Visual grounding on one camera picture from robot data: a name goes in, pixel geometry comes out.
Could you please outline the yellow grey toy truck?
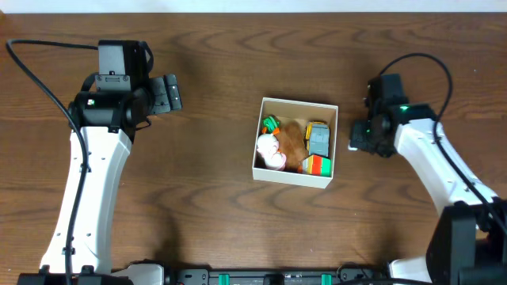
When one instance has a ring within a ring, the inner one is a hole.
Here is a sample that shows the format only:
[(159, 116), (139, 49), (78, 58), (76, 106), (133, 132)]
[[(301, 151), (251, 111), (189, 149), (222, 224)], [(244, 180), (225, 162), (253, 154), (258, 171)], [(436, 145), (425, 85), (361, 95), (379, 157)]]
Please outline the yellow grey toy truck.
[(309, 155), (329, 157), (330, 129), (323, 122), (313, 121), (307, 124), (305, 132), (306, 148)]

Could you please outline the colourful puzzle cube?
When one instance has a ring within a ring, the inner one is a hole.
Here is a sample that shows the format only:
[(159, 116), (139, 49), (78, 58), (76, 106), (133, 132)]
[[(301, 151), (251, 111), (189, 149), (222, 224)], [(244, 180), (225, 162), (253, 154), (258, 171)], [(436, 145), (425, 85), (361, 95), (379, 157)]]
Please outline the colourful puzzle cube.
[(313, 176), (331, 177), (331, 160), (312, 154), (303, 160), (299, 171)]

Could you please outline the white cardboard box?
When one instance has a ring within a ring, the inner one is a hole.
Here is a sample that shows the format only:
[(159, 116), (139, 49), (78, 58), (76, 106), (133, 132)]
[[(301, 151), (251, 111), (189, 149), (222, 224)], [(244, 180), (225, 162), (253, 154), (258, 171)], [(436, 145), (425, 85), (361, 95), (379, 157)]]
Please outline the white cardboard box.
[(330, 104), (318, 104), (303, 101), (292, 101), (264, 97), (258, 120), (257, 133), (261, 134), (262, 119), (267, 115), (274, 115), (282, 123), (294, 120), (298, 124), (310, 121), (322, 121), (330, 127), (330, 176), (320, 177), (312, 174), (290, 173), (285, 171), (269, 170), (264, 166), (261, 156), (254, 152), (252, 162), (253, 179), (281, 184), (326, 188), (334, 178), (334, 163), (337, 145), (338, 107)]

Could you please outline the brown plush toy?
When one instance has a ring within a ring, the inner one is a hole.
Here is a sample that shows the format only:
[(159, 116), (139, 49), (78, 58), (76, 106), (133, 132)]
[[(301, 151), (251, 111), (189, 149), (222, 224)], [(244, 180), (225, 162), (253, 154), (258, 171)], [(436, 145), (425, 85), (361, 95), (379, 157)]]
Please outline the brown plush toy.
[(286, 155), (285, 170), (297, 173), (302, 162), (309, 156), (302, 128), (296, 121), (290, 121), (281, 126), (275, 137), (279, 142), (279, 151)]

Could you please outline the green round plastic toy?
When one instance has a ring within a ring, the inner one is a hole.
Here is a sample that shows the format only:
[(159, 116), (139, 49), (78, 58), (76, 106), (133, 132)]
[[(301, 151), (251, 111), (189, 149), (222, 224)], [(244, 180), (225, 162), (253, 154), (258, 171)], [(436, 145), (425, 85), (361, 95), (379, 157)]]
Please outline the green round plastic toy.
[(273, 133), (280, 126), (280, 121), (275, 116), (267, 116), (262, 120), (262, 129), (261, 132), (263, 134)]

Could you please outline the pink white plush toy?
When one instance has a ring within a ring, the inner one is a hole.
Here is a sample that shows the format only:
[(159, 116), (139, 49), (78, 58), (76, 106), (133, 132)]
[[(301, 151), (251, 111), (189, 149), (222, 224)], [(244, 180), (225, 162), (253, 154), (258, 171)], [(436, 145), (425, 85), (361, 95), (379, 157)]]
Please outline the pink white plush toy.
[(263, 134), (257, 138), (257, 152), (264, 160), (267, 169), (281, 171), (286, 166), (287, 157), (279, 151), (279, 141), (272, 134)]

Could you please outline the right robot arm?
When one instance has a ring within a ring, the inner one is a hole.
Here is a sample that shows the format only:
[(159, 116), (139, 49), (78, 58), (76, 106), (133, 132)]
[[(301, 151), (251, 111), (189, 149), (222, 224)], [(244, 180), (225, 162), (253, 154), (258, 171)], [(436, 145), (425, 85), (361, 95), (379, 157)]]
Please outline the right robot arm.
[(393, 260), (392, 279), (434, 284), (504, 284), (506, 202), (485, 186), (448, 141), (428, 104), (411, 104), (398, 74), (368, 82), (368, 117), (353, 125), (349, 149), (404, 157), (439, 221), (424, 256)]

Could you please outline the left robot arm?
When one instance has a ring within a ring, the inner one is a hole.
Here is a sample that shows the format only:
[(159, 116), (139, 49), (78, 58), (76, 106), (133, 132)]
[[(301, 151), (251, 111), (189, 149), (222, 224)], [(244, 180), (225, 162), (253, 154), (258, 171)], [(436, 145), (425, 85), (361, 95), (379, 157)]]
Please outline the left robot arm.
[(69, 106), (19, 59), (15, 40), (6, 48), (14, 62), (50, 97), (71, 127), (71, 163), (55, 232), (37, 273), (19, 284), (168, 284), (169, 269), (135, 262), (114, 272), (111, 229), (120, 177), (135, 133), (150, 117), (182, 107), (172, 74), (150, 78), (154, 56), (144, 41), (100, 40), (99, 69), (83, 82)]

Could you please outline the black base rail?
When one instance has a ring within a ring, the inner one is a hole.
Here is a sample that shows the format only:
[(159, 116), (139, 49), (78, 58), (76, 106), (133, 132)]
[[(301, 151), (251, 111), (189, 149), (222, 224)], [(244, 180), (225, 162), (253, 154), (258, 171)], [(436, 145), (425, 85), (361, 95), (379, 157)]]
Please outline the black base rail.
[(337, 268), (226, 268), (208, 265), (169, 266), (155, 260), (141, 260), (114, 276), (129, 278), (134, 284), (183, 285), (332, 285), (345, 281), (384, 279), (382, 267), (345, 263)]

